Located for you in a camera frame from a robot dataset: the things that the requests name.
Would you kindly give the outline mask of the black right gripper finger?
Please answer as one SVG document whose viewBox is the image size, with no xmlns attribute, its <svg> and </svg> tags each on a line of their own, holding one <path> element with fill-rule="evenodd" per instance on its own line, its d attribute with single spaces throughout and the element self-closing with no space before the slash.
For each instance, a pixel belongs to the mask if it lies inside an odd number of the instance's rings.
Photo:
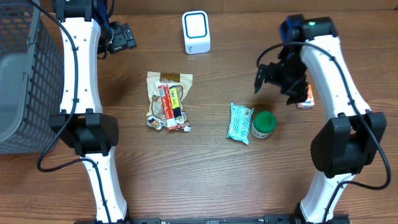
<svg viewBox="0 0 398 224">
<path fill-rule="evenodd" d="M 254 82 L 255 94 L 261 89 L 262 84 L 267 82 L 268 76 L 269 76 L 269 66 L 260 64 Z"/>
<path fill-rule="evenodd" d="M 303 90 L 299 91 L 288 91 L 286 95 L 288 96 L 286 102 L 287 105 L 303 103 L 307 100 L 307 89 L 304 88 Z"/>
</svg>

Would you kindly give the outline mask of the orange white small packet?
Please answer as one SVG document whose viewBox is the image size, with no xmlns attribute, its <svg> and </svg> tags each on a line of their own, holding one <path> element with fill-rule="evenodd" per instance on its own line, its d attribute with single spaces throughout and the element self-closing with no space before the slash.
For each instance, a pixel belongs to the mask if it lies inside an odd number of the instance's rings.
<svg viewBox="0 0 398 224">
<path fill-rule="evenodd" d="M 301 103 L 296 103 L 296 108 L 298 109 L 309 109 L 313 108 L 315 106 L 314 102 L 314 97 L 313 97 L 313 92 L 312 92 L 312 86 L 308 84 L 308 93 L 307 93 L 307 99 L 304 102 Z"/>
</svg>

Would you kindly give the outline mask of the teal white snack packet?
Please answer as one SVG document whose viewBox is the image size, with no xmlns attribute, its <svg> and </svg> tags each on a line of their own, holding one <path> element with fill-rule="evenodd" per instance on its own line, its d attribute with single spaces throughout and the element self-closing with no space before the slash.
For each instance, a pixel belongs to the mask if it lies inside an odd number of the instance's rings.
<svg viewBox="0 0 398 224">
<path fill-rule="evenodd" d="M 230 113 L 231 117 L 226 137 L 235 141 L 241 141 L 245 143 L 245 145 L 248 145 L 251 117 L 254 113 L 254 108 L 247 108 L 231 103 Z"/>
</svg>

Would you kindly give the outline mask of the beige snack bag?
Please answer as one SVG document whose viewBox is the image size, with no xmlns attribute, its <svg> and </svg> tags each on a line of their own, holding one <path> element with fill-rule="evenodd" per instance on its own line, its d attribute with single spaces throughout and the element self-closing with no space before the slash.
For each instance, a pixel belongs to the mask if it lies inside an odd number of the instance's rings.
<svg viewBox="0 0 398 224">
<path fill-rule="evenodd" d="M 189 73 L 147 73 L 147 94 L 150 105 L 146 115 L 147 125 L 161 130 L 190 132 L 191 124 L 182 101 L 193 84 Z"/>
</svg>

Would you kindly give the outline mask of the yellow black tube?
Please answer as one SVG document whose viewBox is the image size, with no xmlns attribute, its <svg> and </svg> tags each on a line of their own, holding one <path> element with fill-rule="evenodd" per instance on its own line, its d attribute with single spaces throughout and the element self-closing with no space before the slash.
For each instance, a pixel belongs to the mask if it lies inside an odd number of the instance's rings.
<svg viewBox="0 0 398 224">
<path fill-rule="evenodd" d="M 178 97 L 177 88 L 175 86 L 171 87 L 169 89 L 169 93 L 170 93 L 170 100 L 171 100 L 172 108 L 173 108 L 173 112 L 174 112 L 174 118 L 177 123 L 183 123 L 182 110 L 180 107 L 180 100 Z"/>
</svg>

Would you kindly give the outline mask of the red snack bar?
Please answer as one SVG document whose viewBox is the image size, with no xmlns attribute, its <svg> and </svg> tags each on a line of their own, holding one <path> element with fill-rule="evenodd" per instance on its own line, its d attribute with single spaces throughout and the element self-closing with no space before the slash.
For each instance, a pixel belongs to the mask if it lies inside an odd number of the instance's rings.
<svg viewBox="0 0 398 224">
<path fill-rule="evenodd" d="M 174 118 L 174 112 L 172 108 L 172 103 L 170 100 L 169 86 L 168 85 L 160 85 L 158 87 L 158 91 L 160 93 L 160 97 L 162 100 L 164 114 L 167 122 L 167 129 L 177 129 L 178 125 Z"/>
</svg>

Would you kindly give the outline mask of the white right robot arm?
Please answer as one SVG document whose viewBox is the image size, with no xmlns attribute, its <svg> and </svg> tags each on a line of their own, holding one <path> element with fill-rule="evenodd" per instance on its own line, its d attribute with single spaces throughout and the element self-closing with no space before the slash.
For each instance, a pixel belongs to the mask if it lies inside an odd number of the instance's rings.
<svg viewBox="0 0 398 224">
<path fill-rule="evenodd" d="M 375 113 L 360 95 L 346 66 L 338 32 L 329 17 L 288 16 L 280 25 L 278 62 L 257 63 L 254 83 L 259 90 L 271 83 L 287 95 L 287 103 L 307 99 L 310 73 L 318 89 L 326 123 L 310 152 L 316 172 L 306 196 L 291 215 L 266 215 L 266 223 L 348 223 L 334 208 L 355 176 L 383 154 L 380 145 L 387 126 L 384 113 Z"/>
</svg>

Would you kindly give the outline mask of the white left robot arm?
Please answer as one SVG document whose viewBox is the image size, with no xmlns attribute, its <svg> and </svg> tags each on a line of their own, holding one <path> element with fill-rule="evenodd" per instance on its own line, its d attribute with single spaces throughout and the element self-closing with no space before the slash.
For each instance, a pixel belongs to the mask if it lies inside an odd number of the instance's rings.
<svg viewBox="0 0 398 224">
<path fill-rule="evenodd" d="M 96 203 L 95 223 L 130 223 L 129 208 L 121 192 L 115 152 L 119 140 L 118 121 L 104 114 L 101 105 L 97 62 L 108 54 L 133 49 L 137 43 L 129 24 L 110 20 L 114 6 L 107 1 L 54 0 L 52 20 L 63 38 L 64 81 L 60 111 L 49 118 L 55 139 L 75 151 L 77 159 L 53 168 L 54 172 L 81 162 L 90 179 Z"/>
</svg>

